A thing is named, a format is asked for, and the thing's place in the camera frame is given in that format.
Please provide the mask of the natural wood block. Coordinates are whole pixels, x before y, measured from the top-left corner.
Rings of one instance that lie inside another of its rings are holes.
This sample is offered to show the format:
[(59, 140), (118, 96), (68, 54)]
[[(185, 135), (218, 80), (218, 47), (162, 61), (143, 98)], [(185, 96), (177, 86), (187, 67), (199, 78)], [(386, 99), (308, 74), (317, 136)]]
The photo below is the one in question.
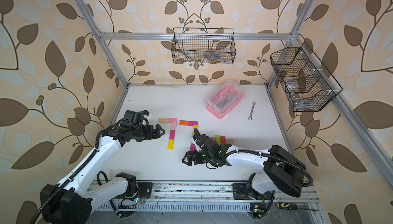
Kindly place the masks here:
[(159, 123), (168, 123), (168, 118), (160, 118)]

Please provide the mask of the dark pink block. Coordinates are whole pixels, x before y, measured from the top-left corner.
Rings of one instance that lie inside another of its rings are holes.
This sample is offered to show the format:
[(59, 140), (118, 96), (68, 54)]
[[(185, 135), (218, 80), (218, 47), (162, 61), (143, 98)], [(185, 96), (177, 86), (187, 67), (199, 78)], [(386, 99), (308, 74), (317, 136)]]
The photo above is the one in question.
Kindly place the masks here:
[(170, 135), (169, 135), (169, 139), (170, 140), (175, 140), (175, 134), (176, 134), (176, 131), (175, 130), (171, 130), (170, 131)]

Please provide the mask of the thin yellow block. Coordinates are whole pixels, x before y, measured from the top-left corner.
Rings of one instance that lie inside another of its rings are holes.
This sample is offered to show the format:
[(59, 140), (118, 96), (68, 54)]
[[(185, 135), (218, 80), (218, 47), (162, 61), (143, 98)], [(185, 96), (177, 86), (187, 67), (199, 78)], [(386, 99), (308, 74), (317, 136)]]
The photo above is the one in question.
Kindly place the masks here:
[(173, 148), (174, 148), (174, 140), (169, 140), (169, 142), (168, 142), (168, 147), (167, 147), (167, 149), (168, 150), (173, 150)]

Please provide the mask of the light pink block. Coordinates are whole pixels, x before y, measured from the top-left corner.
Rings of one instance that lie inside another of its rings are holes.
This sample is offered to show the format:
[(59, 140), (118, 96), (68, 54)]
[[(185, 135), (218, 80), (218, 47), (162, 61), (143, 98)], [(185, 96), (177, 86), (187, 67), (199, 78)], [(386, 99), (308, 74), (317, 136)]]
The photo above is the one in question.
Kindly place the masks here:
[(171, 130), (175, 131), (177, 128), (177, 122), (172, 122)]

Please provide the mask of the orange block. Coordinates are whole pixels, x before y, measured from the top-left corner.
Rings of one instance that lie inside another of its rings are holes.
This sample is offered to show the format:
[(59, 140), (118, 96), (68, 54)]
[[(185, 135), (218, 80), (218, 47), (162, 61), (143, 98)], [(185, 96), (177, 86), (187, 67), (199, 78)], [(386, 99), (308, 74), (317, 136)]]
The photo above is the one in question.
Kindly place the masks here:
[(179, 122), (179, 125), (181, 125), (181, 126), (189, 126), (189, 121), (181, 120)]

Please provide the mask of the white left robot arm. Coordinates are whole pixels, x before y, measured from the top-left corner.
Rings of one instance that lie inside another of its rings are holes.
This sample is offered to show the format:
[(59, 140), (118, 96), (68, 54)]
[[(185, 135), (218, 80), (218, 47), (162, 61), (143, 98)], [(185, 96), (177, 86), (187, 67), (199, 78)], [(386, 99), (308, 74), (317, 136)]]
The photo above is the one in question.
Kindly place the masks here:
[(134, 175), (119, 173), (112, 180), (99, 183), (90, 190), (93, 180), (99, 180), (102, 168), (126, 142), (143, 142), (159, 139), (165, 130), (149, 123), (149, 112), (126, 111), (124, 117), (105, 130), (101, 130), (95, 146), (67, 176), (56, 185), (47, 185), (40, 192), (41, 206), (32, 216), (34, 224), (38, 218), (52, 224), (84, 224), (100, 206), (117, 196), (138, 203), (149, 196), (146, 187), (139, 187)]

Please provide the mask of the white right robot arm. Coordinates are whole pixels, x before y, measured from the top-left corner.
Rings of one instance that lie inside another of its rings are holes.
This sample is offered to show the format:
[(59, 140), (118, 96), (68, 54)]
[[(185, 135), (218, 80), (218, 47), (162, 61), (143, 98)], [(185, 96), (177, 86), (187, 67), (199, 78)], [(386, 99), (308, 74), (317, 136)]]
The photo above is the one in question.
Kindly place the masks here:
[(194, 150), (185, 153), (182, 163), (187, 166), (204, 164), (215, 170), (223, 166), (244, 166), (256, 169), (245, 184), (232, 185), (236, 200), (269, 200), (266, 207), (254, 207), (250, 214), (262, 219), (274, 203), (275, 192), (298, 198), (304, 187), (313, 186), (314, 181), (306, 166), (281, 146), (273, 145), (268, 150), (242, 149), (230, 144), (218, 144), (207, 135), (195, 133), (192, 137)]

